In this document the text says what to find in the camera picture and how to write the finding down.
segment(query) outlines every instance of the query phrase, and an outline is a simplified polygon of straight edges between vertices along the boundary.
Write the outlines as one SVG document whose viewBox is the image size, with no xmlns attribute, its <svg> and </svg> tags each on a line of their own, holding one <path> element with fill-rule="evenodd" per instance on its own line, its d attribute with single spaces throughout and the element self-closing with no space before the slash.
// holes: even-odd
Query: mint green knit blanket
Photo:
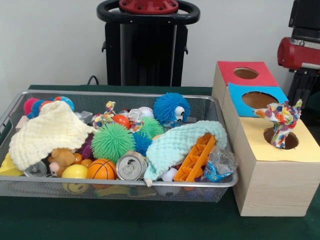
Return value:
<svg viewBox="0 0 320 240">
<path fill-rule="evenodd" d="M 227 134 L 218 121 L 198 121 L 175 127 L 154 140 L 146 151 L 148 167 L 143 176 L 145 183 L 151 186 L 152 181 L 170 167 L 181 164 L 198 138 L 207 133 L 214 135 L 219 148 L 226 147 Z"/>
</svg>

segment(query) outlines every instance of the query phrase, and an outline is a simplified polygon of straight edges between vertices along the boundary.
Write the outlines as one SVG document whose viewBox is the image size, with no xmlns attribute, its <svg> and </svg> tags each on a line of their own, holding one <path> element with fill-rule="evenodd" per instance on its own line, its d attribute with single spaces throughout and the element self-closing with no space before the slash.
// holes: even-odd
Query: red square panel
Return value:
<svg viewBox="0 0 320 240">
<path fill-rule="evenodd" d="M 263 61 L 218 61 L 225 85 L 278 87 L 278 83 Z"/>
</svg>

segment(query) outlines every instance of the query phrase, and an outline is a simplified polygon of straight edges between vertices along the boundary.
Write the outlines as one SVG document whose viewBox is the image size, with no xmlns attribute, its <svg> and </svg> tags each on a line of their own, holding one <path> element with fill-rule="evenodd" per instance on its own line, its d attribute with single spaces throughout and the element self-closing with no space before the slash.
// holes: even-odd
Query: black handle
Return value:
<svg viewBox="0 0 320 240">
<path fill-rule="evenodd" d="M 126 11 L 110 11 L 119 7 L 119 0 L 107 0 L 100 3 L 96 9 L 98 18 L 104 22 L 120 24 L 166 24 L 166 25 L 189 25 L 200 19 L 200 10 L 197 6 L 186 1 L 177 1 L 179 9 L 188 14 L 177 12 L 168 14 L 136 14 Z"/>
</svg>

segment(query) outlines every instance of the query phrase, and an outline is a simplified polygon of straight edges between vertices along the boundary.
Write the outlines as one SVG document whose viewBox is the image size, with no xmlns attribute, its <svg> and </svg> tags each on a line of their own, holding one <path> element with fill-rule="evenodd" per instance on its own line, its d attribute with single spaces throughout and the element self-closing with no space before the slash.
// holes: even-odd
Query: blue square panel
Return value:
<svg viewBox="0 0 320 240">
<path fill-rule="evenodd" d="M 266 108 L 267 104 L 288 101 L 278 86 L 243 86 L 229 82 L 229 92 L 239 117 L 258 117 L 254 109 Z"/>
</svg>

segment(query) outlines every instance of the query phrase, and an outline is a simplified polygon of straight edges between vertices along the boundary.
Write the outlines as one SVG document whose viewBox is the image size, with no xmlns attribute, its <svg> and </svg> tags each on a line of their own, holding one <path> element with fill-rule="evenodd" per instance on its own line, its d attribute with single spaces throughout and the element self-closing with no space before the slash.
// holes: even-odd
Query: wire mesh basket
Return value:
<svg viewBox="0 0 320 240">
<path fill-rule="evenodd" d="M 0 164 L 9 151 L 11 137 L 24 115 L 24 102 L 30 98 L 49 100 L 58 96 L 70 98 L 75 112 L 88 111 L 94 114 L 104 112 L 106 102 L 114 101 L 115 112 L 152 108 L 158 94 L 133 94 L 110 92 L 47 91 L 28 90 L 17 95 L 0 118 Z M 219 103 L 210 96 L 185 95 L 191 114 L 187 123 L 200 120 L 224 120 Z M 81 199 L 120 199 L 155 201 L 190 201 L 217 203 L 228 187 L 238 181 L 237 172 L 219 183 L 208 182 L 164 182 L 156 181 L 147 187 L 143 181 L 72 179 L 56 177 L 0 176 L 0 196 L 42 197 L 42 198 L 81 198 Z"/>
</svg>

